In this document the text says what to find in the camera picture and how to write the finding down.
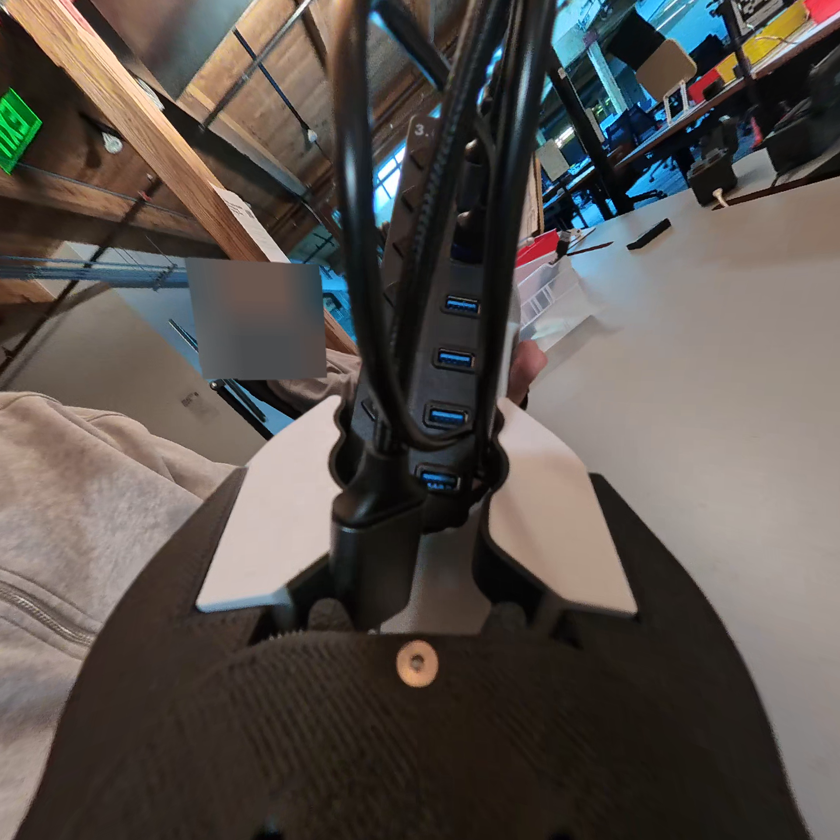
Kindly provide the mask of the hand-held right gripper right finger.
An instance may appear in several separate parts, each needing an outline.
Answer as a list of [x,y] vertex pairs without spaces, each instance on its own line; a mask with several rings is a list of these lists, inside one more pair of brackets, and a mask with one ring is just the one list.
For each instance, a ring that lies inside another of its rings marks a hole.
[[481,505],[472,574],[493,605],[532,621],[562,607],[633,618],[637,602],[581,458],[506,397],[490,452],[499,480]]

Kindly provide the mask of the person's grey hoodie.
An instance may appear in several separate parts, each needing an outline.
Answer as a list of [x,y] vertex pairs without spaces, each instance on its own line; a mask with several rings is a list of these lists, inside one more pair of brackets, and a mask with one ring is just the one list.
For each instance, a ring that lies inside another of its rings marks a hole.
[[2,810],[25,809],[119,599],[233,470],[127,416],[2,393]]

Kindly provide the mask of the white desk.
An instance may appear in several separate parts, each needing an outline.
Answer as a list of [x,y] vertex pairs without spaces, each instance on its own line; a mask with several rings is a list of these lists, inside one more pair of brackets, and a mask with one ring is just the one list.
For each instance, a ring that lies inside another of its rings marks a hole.
[[529,401],[716,608],[814,838],[839,834],[838,211],[835,177],[595,227],[571,262],[601,310]]

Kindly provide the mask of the wooden beam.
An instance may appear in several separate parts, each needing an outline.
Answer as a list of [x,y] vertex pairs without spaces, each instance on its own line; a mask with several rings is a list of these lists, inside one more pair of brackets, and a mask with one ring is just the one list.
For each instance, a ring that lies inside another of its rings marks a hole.
[[257,24],[261,2],[2,2],[2,95],[18,90],[43,126],[13,174],[2,174],[5,253],[47,256],[59,239],[97,245],[134,203],[118,247],[177,256],[265,259],[215,187],[249,200],[287,254],[329,228],[327,164],[295,138],[279,100],[259,135],[247,106],[268,115],[270,89],[251,89],[200,123],[249,63],[234,28]]

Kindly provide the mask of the clear plastic storage bin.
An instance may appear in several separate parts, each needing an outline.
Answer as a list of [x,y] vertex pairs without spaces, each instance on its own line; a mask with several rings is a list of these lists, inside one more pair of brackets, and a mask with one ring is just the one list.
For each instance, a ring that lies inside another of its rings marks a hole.
[[555,344],[595,318],[601,306],[568,256],[554,253],[515,269],[520,312],[520,339],[547,353]]

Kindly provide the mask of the white paper label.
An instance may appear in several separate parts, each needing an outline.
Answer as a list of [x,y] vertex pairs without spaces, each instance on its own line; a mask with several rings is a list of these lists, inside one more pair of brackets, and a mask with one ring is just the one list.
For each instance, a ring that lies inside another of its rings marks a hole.
[[268,261],[284,264],[291,262],[243,198],[223,187],[217,185],[212,185],[212,187]]

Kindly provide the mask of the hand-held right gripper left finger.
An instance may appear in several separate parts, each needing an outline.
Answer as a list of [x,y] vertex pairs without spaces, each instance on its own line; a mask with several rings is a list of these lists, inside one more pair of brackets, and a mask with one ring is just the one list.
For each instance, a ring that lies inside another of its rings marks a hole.
[[256,606],[292,613],[291,585],[330,547],[340,484],[330,457],[340,441],[333,395],[274,436],[245,478],[196,599],[202,613]]

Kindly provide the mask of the red storage bin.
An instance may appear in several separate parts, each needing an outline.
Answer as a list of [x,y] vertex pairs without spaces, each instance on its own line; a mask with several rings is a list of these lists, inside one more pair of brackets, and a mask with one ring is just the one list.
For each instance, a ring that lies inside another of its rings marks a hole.
[[548,257],[549,260],[555,257],[564,256],[569,246],[574,242],[574,237],[569,231],[551,230],[536,237],[530,245],[522,246],[516,258],[515,267],[520,268],[535,260]]

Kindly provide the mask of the small black bar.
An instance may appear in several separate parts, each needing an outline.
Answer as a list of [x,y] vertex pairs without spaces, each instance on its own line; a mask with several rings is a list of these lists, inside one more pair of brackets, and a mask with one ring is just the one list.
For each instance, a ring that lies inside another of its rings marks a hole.
[[666,217],[660,222],[656,223],[651,228],[649,228],[646,232],[639,235],[634,241],[628,243],[626,245],[626,249],[629,251],[637,251],[644,249],[645,247],[652,244],[657,238],[669,231],[671,227],[671,221],[669,218]]

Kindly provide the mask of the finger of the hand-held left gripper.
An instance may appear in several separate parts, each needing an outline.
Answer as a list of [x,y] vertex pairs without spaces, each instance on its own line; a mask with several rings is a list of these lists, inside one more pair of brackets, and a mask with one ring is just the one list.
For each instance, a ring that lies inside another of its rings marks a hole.
[[524,379],[520,363],[519,338],[519,322],[507,322],[500,359],[497,399],[506,397],[514,403],[522,403],[524,400]]

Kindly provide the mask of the dark device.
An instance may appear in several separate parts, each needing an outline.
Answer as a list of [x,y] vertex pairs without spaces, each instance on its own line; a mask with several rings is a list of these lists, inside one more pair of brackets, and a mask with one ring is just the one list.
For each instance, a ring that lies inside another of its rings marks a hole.
[[814,66],[807,87],[808,96],[788,111],[763,141],[778,175],[815,159],[838,140],[838,63],[825,58]]

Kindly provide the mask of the green exit sign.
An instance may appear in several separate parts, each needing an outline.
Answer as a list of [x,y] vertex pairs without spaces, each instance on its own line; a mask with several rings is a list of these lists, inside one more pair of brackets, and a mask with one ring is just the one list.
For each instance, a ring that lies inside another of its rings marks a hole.
[[1,97],[1,169],[10,175],[42,125],[15,89]]

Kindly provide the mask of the black USB hub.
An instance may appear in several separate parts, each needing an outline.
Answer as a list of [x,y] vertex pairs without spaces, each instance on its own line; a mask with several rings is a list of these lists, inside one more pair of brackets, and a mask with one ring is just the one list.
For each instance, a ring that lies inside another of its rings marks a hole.
[[405,617],[417,575],[452,573],[468,589],[487,492],[474,433],[484,352],[480,236],[459,242],[460,216],[480,206],[489,162],[477,140],[458,168],[441,254],[416,308],[423,316],[406,408],[435,451],[374,450],[381,410],[362,374],[347,437],[335,456],[343,488],[333,504],[330,574],[355,628],[376,632]]

